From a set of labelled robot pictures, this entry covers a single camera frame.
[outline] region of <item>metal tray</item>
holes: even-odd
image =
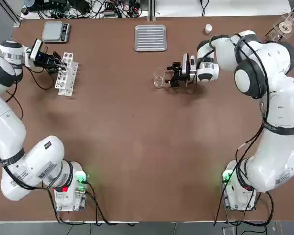
[[[135,50],[165,51],[167,33],[164,25],[138,25],[135,27]]]

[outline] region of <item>digital scale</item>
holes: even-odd
[[[66,43],[69,38],[69,31],[69,23],[47,21],[44,25],[42,41],[45,43]]]

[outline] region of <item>clear glass cup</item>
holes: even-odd
[[[265,35],[267,41],[279,42],[287,40],[294,30],[294,12],[283,14],[274,24],[273,28]]]
[[[162,67],[157,67],[153,73],[154,85],[156,88],[162,88],[165,84],[166,71]]]

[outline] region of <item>sticker label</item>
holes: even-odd
[[[20,167],[18,171],[14,173],[14,176],[17,177],[18,180],[21,180],[25,183],[26,181],[29,181],[31,179],[31,175],[27,171],[27,168],[24,166]],[[14,180],[12,180],[10,183],[13,187],[16,187],[18,185]]]
[[[36,177],[44,179],[47,175],[50,174],[50,172],[52,172],[53,169],[55,169],[56,166],[57,165],[52,163],[51,161],[47,162],[47,164],[44,165],[44,167],[40,171],[38,171]]]
[[[275,186],[278,186],[284,182],[286,182],[290,178],[290,170],[287,169],[285,172],[283,172],[280,177],[275,180]]]
[[[46,143],[46,144],[44,145],[44,147],[45,147],[45,149],[48,149],[51,145],[52,145],[52,144],[51,144],[51,142],[49,141],[48,143]]]

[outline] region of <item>brown tabletop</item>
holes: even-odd
[[[168,49],[136,53],[134,28],[143,19],[66,20],[72,28],[66,44],[48,44],[74,53],[79,62],[72,98],[43,91],[28,71],[16,97],[24,110],[28,151],[48,135],[65,145],[65,159],[78,161],[95,186],[108,220],[211,221],[221,195],[221,173],[235,150],[261,123],[258,101],[241,94],[233,73],[220,71],[217,81],[198,84],[194,95],[184,89],[155,89],[153,71],[196,54],[198,43],[212,35],[253,30],[262,37],[277,17],[164,18],[152,24],[167,27]],[[13,33],[30,46],[41,38],[44,22],[24,20]],[[203,29],[212,25],[212,34]],[[289,40],[294,46],[294,35]],[[294,68],[289,74],[294,77]],[[36,75],[41,85],[50,78]],[[14,101],[13,110],[19,114]],[[275,220],[294,220],[294,178],[273,190]],[[71,221],[95,219],[88,201],[86,212],[66,215]],[[269,201],[245,219],[266,220]],[[240,213],[230,218],[241,219]],[[35,191],[18,202],[0,190],[0,220],[55,220],[48,195]],[[221,208],[219,220],[225,220]]]

